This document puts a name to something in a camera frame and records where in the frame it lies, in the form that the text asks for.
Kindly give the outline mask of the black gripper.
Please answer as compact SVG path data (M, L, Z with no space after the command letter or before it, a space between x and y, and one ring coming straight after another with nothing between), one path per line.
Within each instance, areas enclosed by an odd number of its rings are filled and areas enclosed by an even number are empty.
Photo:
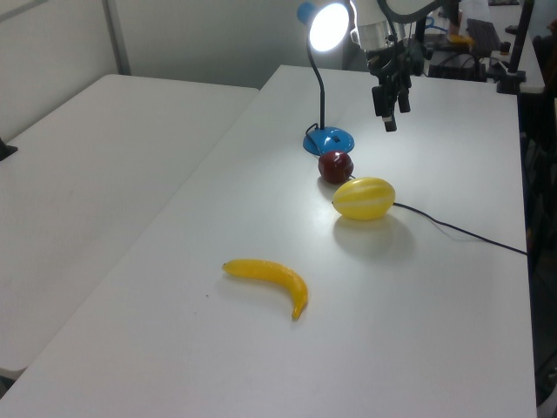
M411 110L409 92L412 86L410 70L406 62L406 44L397 42L385 49L365 51L369 73L377 78L372 88L372 98L377 117L381 117L387 132L397 131L394 106L398 99L399 111ZM398 85L397 93L392 85Z

